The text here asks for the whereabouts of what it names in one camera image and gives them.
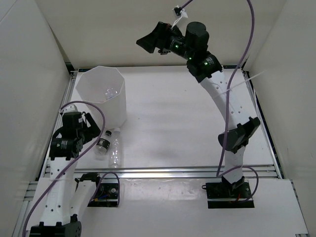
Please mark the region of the blue label plastic bottle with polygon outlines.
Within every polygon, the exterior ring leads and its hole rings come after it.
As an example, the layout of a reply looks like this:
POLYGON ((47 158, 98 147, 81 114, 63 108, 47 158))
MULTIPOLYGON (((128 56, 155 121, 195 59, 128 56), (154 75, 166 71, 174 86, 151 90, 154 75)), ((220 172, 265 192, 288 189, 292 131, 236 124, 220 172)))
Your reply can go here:
POLYGON ((105 99, 108 101, 118 95, 118 91, 114 88, 109 88, 105 91, 105 99))

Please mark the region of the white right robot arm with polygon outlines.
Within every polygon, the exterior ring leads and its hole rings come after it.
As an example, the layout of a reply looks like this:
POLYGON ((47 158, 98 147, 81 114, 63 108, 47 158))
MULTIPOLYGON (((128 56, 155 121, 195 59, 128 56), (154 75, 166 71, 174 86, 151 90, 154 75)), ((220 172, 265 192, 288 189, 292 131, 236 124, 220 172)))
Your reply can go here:
POLYGON ((177 26, 157 24, 157 48, 160 54, 172 52, 186 59, 187 68, 198 83, 208 92, 225 121, 225 131, 218 136, 225 157, 220 161, 225 166, 222 193, 234 197, 244 183, 242 172, 243 155, 250 138, 260 125, 252 118, 228 90, 223 68, 208 49, 209 33, 201 22, 191 22, 182 34, 177 26))

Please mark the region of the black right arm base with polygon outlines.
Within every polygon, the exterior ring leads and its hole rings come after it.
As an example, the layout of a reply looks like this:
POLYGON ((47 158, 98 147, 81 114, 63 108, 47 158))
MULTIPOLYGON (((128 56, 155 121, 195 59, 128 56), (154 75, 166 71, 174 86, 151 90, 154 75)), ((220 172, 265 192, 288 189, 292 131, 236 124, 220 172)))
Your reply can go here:
POLYGON ((201 187, 206 191, 208 209, 254 208, 251 190, 245 182, 234 191, 229 191, 222 183, 206 183, 201 187))

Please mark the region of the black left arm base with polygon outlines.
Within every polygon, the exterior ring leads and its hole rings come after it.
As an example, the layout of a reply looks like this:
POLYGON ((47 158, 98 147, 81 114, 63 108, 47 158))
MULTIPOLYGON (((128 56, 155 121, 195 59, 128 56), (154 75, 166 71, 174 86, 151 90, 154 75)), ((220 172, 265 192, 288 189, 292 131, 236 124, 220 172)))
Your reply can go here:
POLYGON ((106 172, 102 176, 98 175, 96 179, 96 191, 92 195, 88 207, 119 207, 120 204, 120 179, 115 172, 106 172), (103 182, 110 176, 110 179, 116 179, 114 182, 103 182))

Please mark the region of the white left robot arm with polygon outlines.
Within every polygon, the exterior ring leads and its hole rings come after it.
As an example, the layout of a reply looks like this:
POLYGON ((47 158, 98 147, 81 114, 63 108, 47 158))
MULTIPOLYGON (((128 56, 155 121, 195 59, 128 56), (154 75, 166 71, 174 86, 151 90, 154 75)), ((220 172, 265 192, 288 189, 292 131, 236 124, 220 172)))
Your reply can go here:
MULTIPOLYGON (((208 40, 209 33, 200 22, 190 23, 185 34, 176 26, 159 22, 151 33, 136 43, 148 53, 158 51, 165 55, 172 52, 183 57, 192 75, 198 82, 205 82, 208 93, 213 94, 215 87, 212 79, 216 72, 222 70, 222 66, 207 50, 208 40)), ((85 206, 103 193, 104 186, 95 180, 87 184, 85 194, 71 193, 75 165, 85 155, 83 145, 96 145, 104 128, 98 127, 89 113, 67 111, 69 106, 65 104, 61 108, 63 125, 53 134, 51 141, 51 183, 40 196, 46 199, 42 219, 37 226, 23 230, 25 237, 80 236, 80 207, 72 206, 71 200, 79 200, 85 206)))

